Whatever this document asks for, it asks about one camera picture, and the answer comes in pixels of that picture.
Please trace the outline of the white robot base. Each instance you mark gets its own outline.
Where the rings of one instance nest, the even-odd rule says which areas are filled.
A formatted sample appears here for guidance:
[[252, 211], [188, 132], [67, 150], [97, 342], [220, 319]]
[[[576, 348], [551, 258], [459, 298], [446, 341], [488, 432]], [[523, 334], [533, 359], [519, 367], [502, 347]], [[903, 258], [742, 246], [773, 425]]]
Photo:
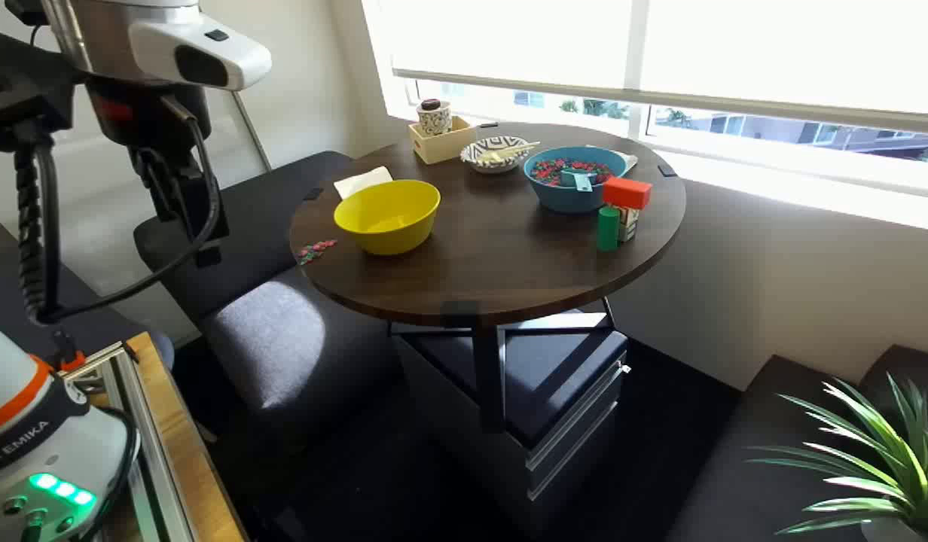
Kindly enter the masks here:
[[135, 449], [133, 421], [0, 330], [0, 542], [88, 542]]

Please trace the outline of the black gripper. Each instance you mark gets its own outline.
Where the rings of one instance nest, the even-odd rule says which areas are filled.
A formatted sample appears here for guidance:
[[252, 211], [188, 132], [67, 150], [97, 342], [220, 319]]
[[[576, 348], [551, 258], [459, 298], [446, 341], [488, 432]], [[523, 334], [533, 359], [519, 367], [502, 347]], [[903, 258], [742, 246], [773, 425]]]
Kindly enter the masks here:
[[202, 238], [190, 255], [195, 266], [218, 266], [218, 240], [229, 236], [229, 222], [206, 150], [211, 134], [206, 89], [91, 79], [88, 95], [99, 128], [128, 146], [158, 218], [175, 222], [188, 240]]

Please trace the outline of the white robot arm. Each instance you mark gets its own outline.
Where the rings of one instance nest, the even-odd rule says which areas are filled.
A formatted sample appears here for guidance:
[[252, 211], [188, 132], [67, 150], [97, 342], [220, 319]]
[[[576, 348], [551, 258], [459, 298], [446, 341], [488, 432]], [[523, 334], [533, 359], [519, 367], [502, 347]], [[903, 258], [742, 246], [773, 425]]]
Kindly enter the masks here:
[[61, 54], [84, 76], [102, 132], [131, 150], [158, 215], [188, 252], [229, 231], [207, 163], [206, 89], [244, 89], [272, 51], [211, 17], [200, 0], [41, 0]]

